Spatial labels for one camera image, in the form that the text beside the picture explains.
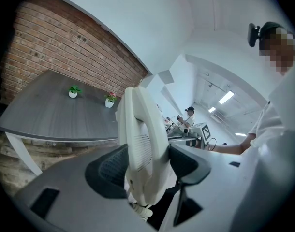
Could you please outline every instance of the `potted plant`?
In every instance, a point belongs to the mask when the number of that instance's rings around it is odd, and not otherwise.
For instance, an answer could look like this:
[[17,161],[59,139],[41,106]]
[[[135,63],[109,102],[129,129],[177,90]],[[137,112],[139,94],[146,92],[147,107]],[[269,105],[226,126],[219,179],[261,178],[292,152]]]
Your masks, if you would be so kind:
[[78,93],[81,93],[82,92],[82,90],[80,90],[79,88],[78,88],[78,86],[71,86],[70,88],[69,88],[69,96],[71,97],[71,98],[75,98],[76,96],[77,96],[77,94]]
[[108,95],[105,95],[105,97],[107,99],[105,100],[104,105],[109,108],[112,107],[114,102],[117,100],[117,97],[116,97],[115,93],[113,93],[113,92],[110,92]]

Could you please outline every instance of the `small white pot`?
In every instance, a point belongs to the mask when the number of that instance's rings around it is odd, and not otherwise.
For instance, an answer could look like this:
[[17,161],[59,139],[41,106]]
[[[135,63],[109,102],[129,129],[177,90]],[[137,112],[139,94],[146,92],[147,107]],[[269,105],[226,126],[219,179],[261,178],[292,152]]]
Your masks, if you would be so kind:
[[69,91],[69,96],[70,96],[71,98],[75,98],[75,97],[77,96],[77,93],[74,94],[74,93],[72,93],[72,92]]
[[105,99],[105,102],[104,102],[104,105],[106,106],[106,107],[112,107],[113,106],[113,102],[110,102],[108,99]]

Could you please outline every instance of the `gray table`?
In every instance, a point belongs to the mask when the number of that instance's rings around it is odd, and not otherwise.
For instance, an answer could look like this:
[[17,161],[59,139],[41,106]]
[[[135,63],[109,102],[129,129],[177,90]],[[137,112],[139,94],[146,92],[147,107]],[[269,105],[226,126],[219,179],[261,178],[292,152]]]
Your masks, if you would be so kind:
[[[69,97],[69,87],[82,93]],[[0,118],[6,135],[25,164],[37,175],[42,171],[21,138],[57,142],[87,142],[118,138],[115,118],[120,98],[112,108],[104,106],[107,92],[48,70],[28,84]]]

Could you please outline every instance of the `white table leg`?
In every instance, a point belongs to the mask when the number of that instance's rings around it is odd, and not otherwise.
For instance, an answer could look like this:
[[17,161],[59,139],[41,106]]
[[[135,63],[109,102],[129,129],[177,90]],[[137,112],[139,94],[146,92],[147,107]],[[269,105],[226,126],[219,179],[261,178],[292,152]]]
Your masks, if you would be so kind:
[[30,170],[32,170],[36,175],[42,174],[41,169],[34,162],[30,154],[28,153],[27,149],[25,148],[22,139],[8,132],[6,132],[6,135],[13,149],[16,151],[18,156],[23,160],[23,162],[30,168]]

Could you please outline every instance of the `red brick wall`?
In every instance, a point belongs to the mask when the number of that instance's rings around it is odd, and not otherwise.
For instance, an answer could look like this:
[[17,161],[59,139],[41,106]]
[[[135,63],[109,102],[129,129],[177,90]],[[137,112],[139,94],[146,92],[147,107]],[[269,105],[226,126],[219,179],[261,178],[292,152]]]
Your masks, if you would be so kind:
[[112,34],[61,0],[26,0],[14,28],[2,63],[3,103],[47,69],[118,96],[148,73]]

